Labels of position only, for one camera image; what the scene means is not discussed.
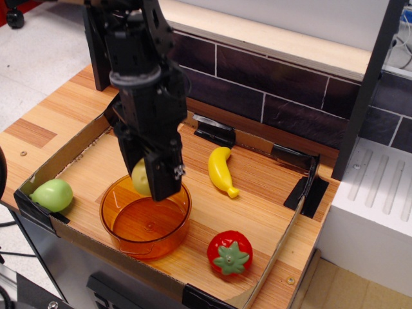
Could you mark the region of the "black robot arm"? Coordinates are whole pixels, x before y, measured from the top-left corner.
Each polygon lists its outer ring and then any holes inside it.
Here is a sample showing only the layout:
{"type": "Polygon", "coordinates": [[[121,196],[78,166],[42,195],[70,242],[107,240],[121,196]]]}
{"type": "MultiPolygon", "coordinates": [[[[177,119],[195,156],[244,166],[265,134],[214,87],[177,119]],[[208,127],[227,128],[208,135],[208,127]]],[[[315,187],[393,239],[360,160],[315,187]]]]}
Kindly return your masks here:
{"type": "Polygon", "coordinates": [[[184,164],[178,126],[187,117],[187,77],[168,58],[173,29],[158,1],[86,1],[85,25],[97,86],[118,90],[111,104],[125,165],[143,160],[156,201],[177,193],[184,164]]]}

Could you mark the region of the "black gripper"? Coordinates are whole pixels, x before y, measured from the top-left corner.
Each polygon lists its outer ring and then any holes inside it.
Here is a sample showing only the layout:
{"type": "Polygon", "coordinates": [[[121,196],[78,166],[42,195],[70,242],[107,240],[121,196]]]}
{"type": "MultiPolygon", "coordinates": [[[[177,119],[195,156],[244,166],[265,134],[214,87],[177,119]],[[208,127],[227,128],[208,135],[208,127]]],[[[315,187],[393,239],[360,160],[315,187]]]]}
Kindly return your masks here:
{"type": "Polygon", "coordinates": [[[115,129],[122,158],[131,176],[144,157],[151,196],[163,201],[178,193],[185,175],[177,127],[187,116],[186,76],[180,69],[150,74],[110,73],[120,102],[113,106],[121,125],[115,129]]]}

